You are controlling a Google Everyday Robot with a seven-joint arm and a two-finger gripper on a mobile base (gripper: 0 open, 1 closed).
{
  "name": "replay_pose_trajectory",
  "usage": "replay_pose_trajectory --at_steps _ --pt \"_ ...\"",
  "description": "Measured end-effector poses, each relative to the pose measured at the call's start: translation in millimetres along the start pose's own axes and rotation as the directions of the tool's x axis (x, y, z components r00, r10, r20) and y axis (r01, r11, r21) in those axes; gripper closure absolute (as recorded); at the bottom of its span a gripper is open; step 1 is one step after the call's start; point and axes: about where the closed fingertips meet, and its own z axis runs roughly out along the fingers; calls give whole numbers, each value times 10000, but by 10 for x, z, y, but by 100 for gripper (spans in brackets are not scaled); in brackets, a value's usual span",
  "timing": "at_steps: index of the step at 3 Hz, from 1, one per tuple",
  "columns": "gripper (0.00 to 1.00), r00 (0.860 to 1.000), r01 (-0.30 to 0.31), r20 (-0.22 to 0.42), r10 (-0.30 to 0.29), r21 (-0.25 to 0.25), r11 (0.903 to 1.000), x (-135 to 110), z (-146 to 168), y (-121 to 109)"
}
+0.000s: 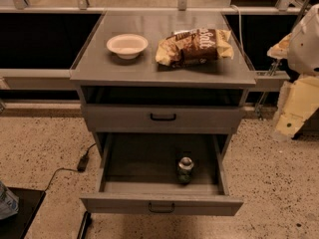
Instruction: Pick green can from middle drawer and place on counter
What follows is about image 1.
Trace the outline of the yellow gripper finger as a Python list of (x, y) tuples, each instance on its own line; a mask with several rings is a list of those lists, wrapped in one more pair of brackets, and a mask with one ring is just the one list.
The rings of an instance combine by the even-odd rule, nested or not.
[(293, 137), (319, 109), (319, 78), (301, 75), (283, 90), (288, 90), (288, 93), (274, 132), (278, 136)]
[(286, 35), (277, 44), (270, 47), (267, 51), (267, 56), (273, 59), (281, 60), (288, 57), (288, 50), (290, 46), (291, 33)]

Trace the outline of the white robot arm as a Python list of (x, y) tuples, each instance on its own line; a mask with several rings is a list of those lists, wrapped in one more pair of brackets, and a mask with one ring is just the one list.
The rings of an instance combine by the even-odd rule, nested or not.
[(267, 56), (286, 59), (289, 69), (299, 74), (280, 90), (274, 130), (279, 136), (293, 137), (319, 109), (319, 5), (312, 6)]

